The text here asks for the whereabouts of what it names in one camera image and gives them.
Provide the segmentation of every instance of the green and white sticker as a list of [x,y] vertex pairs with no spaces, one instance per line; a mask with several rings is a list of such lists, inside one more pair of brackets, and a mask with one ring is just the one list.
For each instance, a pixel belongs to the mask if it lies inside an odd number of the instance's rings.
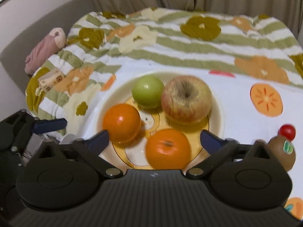
[[290,141],[285,141],[283,146],[283,151],[286,154],[291,154],[294,150],[294,146]]

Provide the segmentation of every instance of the round plate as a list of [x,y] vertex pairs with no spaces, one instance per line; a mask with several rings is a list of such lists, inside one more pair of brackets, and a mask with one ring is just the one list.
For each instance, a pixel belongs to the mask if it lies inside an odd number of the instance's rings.
[[217,95],[212,91],[212,109],[209,115],[200,123],[196,125],[180,125],[167,121],[161,107],[156,110],[141,110],[131,96],[131,89],[136,80],[144,75],[153,74],[166,84],[172,78],[183,75],[181,72],[174,71],[154,71],[146,72],[137,75],[121,85],[120,87],[112,90],[109,97],[101,106],[98,118],[96,119],[95,128],[96,133],[102,129],[102,120],[105,112],[112,106],[119,103],[127,103],[134,106],[140,113],[141,119],[144,122],[142,130],[137,138],[125,147],[110,142],[108,147],[100,154],[100,157],[111,163],[112,165],[121,169],[124,173],[127,169],[153,169],[147,162],[145,157],[145,145],[147,139],[158,130],[166,128],[175,128],[182,131],[188,138],[191,144],[191,162],[184,169],[184,171],[193,167],[206,159],[209,154],[205,149],[202,149],[200,144],[200,132],[203,129],[209,130],[213,134],[222,137],[224,132],[224,112],[221,102]]

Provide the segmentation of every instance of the gray headboard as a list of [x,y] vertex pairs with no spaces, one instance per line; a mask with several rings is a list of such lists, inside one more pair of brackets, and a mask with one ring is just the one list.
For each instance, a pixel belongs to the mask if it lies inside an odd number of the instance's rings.
[[30,79],[24,71],[25,58],[52,28],[61,27],[68,34],[83,15],[94,11],[89,0],[73,0],[50,12],[20,33],[0,52],[0,61],[17,86],[25,92]]

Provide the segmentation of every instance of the floral striped blanket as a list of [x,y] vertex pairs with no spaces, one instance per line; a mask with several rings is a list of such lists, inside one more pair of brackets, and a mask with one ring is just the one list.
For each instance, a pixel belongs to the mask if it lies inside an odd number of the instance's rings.
[[[91,12],[71,28],[67,45],[40,67],[26,90],[40,119],[66,118],[59,131],[77,134],[125,68],[186,67],[244,74],[303,88],[303,50],[279,20],[147,8],[130,15]],[[54,68],[65,78],[44,92],[38,78]]]

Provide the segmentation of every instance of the ridged black panel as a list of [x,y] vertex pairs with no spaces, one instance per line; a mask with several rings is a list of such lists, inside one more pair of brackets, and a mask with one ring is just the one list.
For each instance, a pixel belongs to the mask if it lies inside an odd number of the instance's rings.
[[88,202],[49,213],[25,209],[15,227],[295,227],[299,221],[282,207],[262,212],[234,209],[209,193],[203,181],[180,171],[128,170],[107,180]]

